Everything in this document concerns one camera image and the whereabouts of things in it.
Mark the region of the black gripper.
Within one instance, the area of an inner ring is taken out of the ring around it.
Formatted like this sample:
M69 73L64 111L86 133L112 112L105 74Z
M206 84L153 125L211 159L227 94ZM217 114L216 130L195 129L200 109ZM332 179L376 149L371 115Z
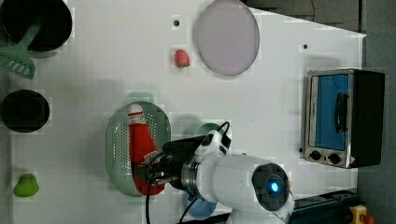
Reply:
M183 190L182 169L190 163L204 139L200 135L165 143L160 157L147 165L147 182L157 184L166 180L173 188Z

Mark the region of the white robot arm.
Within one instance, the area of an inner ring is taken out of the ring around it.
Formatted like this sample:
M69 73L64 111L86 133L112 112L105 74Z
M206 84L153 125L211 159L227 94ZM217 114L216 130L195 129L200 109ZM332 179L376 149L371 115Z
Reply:
M165 143L144 177L151 186L169 183L193 198L229 207L227 224L289 224L294 208L282 167L232 154L213 135Z

